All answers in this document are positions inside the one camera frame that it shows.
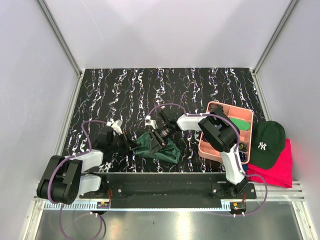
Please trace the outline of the dark green cloth napkin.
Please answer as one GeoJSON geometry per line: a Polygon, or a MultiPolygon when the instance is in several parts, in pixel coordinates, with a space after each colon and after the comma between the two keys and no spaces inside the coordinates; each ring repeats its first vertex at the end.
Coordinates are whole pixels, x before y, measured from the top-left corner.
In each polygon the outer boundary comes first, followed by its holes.
{"type": "Polygon", "coordinates": [[[171,139],[168,139],[164,148],[151,155],[151,137],[148,132],[143,133],[136,142],[139,144],[139,147],[134,150],[134,153],[139,157],[160,160],[172,164],[177,164],[180,160],[181,151],[171,139]]]}

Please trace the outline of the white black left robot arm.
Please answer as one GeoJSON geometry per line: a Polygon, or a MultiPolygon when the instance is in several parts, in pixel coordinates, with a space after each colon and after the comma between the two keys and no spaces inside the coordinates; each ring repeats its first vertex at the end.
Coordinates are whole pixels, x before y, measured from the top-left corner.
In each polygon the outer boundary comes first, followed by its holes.
{"type": "Polygon", "coordinates": [[[128,153],[139,146],[126,133],[107,126],[98,133],[91,150],[78,156],[53,155],[39,181],[36,195],[51,203],[66,205],[90,192],[103,198],[108,193],[107,184],[101,176],[87,171],[101,165],[106,154],[128,153]]]}

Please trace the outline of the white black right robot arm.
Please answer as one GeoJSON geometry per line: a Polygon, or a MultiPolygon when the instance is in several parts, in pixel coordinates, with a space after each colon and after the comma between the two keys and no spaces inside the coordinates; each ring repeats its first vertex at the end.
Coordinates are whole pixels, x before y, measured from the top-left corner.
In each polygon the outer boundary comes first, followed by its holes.
{"type": "Polygon", "coordinates": [[[153,127],[150,136],[149,154],[153,155],[168,143],[168,138],[176,132],[201,131],[204,139],[221,155],[225,169],[226,193],[239,198],[248,183],[239,155],[240,130],[220,109],[206,113],[172,113],[162,110],[160,117],[164,125],[153,127]]]}

